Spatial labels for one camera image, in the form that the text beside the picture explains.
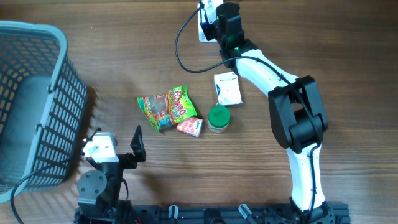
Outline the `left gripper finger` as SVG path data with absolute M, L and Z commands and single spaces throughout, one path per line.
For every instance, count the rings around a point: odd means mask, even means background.
M 136 128 L 136 131 L 130 143 L 130 147 L 137 162 L 146 161 L 146 150 L 142 139 L 142 129 L 140 125 L 138 125 Z
M 101 129 L 100 127 L 96 128 L 96 130 L 94 131 L 94 133 L 93 133 L 90 137 L 88 137 L 87 140 L 92 140 L 93 137 L 94 137 L 94 135 L 95 135 L 97 132 L 101 131 L 101 130 L 102 130 L 102 129 Z

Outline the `Haribo gummy candy bag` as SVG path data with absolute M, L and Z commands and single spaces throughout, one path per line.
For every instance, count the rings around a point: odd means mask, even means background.
M 188 86 L 182 85 L 158 95 L 137 97 L 140 110 L 152 127 L 161 131 L 197 115 L 188 96 Z

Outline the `red orange snack pack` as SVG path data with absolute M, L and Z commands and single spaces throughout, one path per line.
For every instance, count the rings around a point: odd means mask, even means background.
M 177 131 L 189 134 L 194 137 L 199 137 L 203 126 L 203 120 L 196 117 L 187 118 L 186 120 L 178 123 Z

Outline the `white tissue pack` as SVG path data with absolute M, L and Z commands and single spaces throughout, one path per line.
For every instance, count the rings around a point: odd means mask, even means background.
M 239 79 L 234 72 L 214 75 L 214 83 L 219 105 L 238 105 L 243 102 L 239 89 Z

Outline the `green lid jar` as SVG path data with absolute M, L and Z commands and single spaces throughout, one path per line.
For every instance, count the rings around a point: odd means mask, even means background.
M 216 105 L 208 114 L 208 127 L 215 133 L 222 133 L 226 130 L 231 121 L 231 113 L 225 106 Z

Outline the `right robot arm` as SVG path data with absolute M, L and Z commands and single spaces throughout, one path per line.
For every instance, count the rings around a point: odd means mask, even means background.
M 297 221 L 320 221 L 327 216 L 319 157 L 328 121 L 315 79 L 289 74 L 268 60 L 245 37 L 238 4 L 200 1 L 198 9 L 203 35 L 217 41 L 225 67 L 267 96 L 272 133 L 289 157 Z

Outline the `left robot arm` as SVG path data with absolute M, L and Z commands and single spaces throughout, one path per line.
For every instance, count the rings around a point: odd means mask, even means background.
M 135 169 L 139 162 L 146 160 L 146 151 L 140 126 L 132 137 L 132 152 L 118 154 L 116 136 L 113 132 L 102 132 L 98 128 L 85 139 L 82 155 L 94 169 L 84 173 L 77 185 L 78 208 L 74 223 L 132 223 L 141 222 L 127 198 L 119 198 L 126 169 Z

